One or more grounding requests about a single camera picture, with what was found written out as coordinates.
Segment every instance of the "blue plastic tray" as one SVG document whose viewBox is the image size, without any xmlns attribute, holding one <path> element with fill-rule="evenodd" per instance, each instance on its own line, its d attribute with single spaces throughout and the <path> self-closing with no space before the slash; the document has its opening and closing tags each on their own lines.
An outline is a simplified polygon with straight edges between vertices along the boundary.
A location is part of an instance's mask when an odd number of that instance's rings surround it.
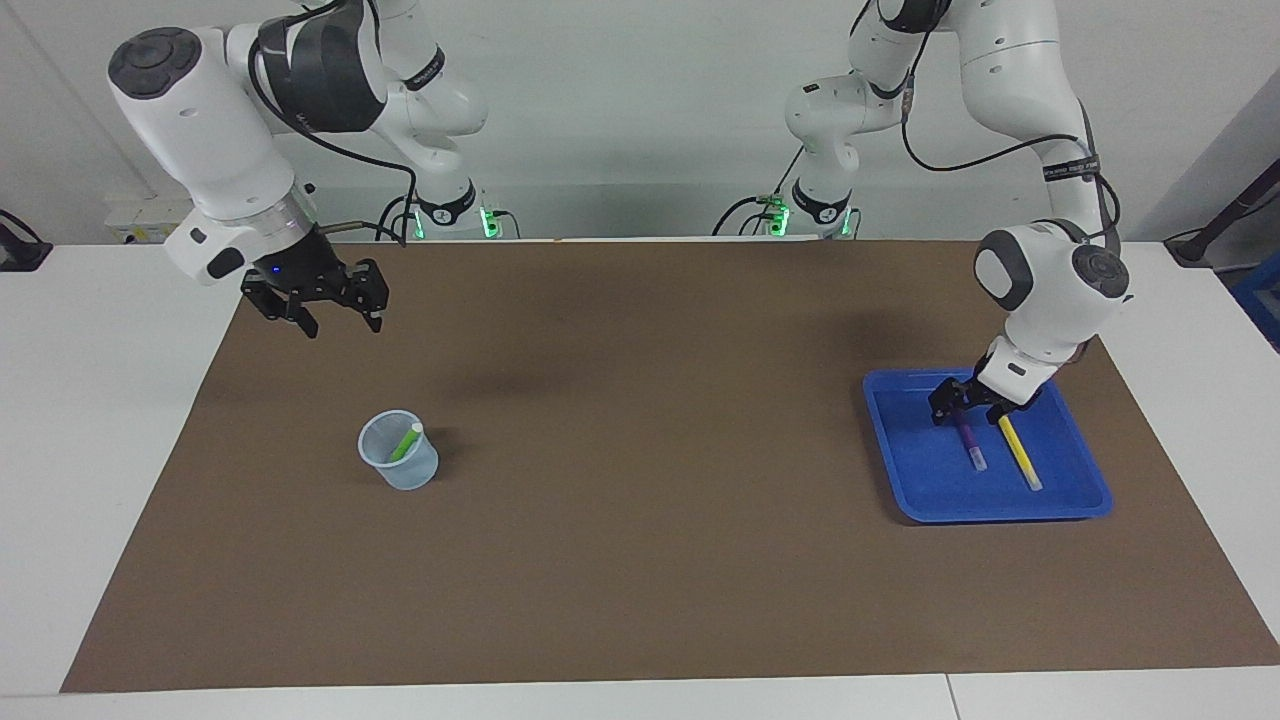
<svg viewBox="0 0 1280 720">
<path fill-rule="evenodd" d="M 1111 512 L 1111 491 L 1053 383 L 1030 410 L 1012 415 L 1044 489 L 1032 492 L 1000 428 L 977 409 L 968 419 L 989 469 L 974 470 L 960 430 L 951 423 L 934 427 L 929 409 L 929 393 L 945 379 L 972 374 L 943 369 L 867 375 L 867 405 L 902 512 L 929 524 L 1084 520 Z"/>
</svg>

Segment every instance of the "brown table surface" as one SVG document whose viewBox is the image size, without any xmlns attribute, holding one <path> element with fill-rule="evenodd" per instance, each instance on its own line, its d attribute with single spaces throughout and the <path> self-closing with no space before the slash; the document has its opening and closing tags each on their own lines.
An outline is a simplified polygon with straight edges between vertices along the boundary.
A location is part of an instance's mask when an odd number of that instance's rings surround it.
<svg viewBox="0 0 1280 720">
<path fill-rule="evenodd" d="M 385 331 L 239 309 L 64 691 L 1280 664 L 1101 345 L 1108 518 L 896 510 L 860 382 L 982 354 L 972 245 L 342 251 Z M 413 493 L 355 452 L 390 407 Z"/>
</svg>

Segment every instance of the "light blue cup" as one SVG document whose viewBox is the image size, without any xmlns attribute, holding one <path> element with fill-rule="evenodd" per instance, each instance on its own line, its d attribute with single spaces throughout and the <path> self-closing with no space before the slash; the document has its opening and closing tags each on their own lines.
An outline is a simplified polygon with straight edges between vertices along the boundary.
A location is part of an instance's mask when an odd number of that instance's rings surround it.
<svg viewBox="0 0 1280 720">
<path fill-rule="evenodd" d="M 392 462 L 392 454 L 413 427 L 421 423 L 407 410 L 388 410 L 374 418 L 360 430 L 360 457 L 378 470 L 389 486 L 401 491 L 417 489 L 435 477 L 440 469 L 440 455 L 424 434 L 408 450 L 404 459 Z"/>
</svg>

